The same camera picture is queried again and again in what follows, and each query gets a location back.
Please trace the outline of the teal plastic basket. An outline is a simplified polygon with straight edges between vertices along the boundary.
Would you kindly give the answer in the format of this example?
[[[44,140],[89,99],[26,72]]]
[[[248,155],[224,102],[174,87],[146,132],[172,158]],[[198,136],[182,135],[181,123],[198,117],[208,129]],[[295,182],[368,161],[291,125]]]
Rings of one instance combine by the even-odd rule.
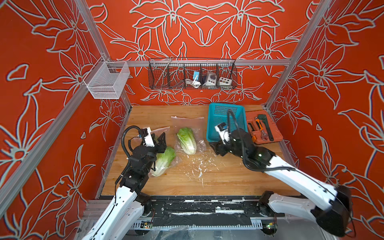
[[[227,112],[231,110],[237,120],[237,123],[241,129],[248,132],[246,111],[243,106],[222,104],[222,103],[211,103],[209,105],[208,120],[207,120],[207,133],[206,139],[208,142],[218,142],[221,140],[219,133],[215,130],[215,126],[226,123]]]

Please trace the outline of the chinese cabbage long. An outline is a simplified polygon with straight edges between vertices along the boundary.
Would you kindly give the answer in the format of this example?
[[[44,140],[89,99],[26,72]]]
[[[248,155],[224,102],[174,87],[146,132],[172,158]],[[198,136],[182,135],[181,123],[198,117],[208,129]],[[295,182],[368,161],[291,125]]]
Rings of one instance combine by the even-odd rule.
[[[157,154],[157,160],[155,162],[155,170],[150,171],[151,177],[159,177],[165,173],[165,171],[171,167],[172,162],[177,157],[175,150],[172,147],[167,147],[163,154]]]

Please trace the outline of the clear zipper bag pink dots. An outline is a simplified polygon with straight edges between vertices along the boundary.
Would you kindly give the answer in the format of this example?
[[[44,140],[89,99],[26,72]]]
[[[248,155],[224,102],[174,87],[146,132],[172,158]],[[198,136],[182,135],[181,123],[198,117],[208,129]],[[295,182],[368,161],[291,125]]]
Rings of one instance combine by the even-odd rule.
[[[151,135],[154,135],[153,136],[154,142],[157,142],[157,143],[159,142],[157,139],[160,137],[160,135],[162,133],[165,133],[166,135],[170,134],[171,133],[171,127],[163,127],[163,128],[159,128],[159,129],[152,131]],[[166,172],[166,170],[173,168],[173,167],[177,166],[178,164],[180,164],[181,161],[182,160],[177,155],[177,152],[172,147],[167,145],[167,148],[166,148],[164,153],[162,153],[162,154],[158,153],[157,154],[156,170],[155,171],[150,170],[149,177],[150,178],[159,177],[159,176],[163,175]]]

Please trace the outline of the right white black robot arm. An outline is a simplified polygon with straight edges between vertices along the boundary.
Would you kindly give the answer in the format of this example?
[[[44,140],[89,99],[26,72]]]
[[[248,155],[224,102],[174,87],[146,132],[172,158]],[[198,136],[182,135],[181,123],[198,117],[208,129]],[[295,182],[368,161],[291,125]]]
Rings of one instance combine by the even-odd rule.
[[[269,149],[257,146],[251,135],[239,127],[232,110],[227,110],[227,122],[217,125],[215,130],[221,140],[210,146],[217,155],[231,153],[241,158],[248,170],[266,173],[304,195],[300,199],[266,191],[258,202],[262,215],[293,215],[317,223],[334,236],[347,236],[347,226],[353,223],[351,191],[347,187],[319,181]]]

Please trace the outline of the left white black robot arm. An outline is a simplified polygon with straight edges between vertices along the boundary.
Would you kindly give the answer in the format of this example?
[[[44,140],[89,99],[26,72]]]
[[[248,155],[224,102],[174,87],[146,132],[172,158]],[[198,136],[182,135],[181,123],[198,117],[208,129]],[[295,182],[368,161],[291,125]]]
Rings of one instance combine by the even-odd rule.
[[[132,149],[125,145],[126,134],[137,130],[141,144]],[[84,240],[122,240],[134,223],[150,211],[150,198],[141,191],[149,180],[150,171],[156,171],[157,154],[167,148],[166,133],[156,139],[151,128],[127,127],[122,134],[121,145],[128,163],[115,181],[114,197],[97,222],[90,227]]]

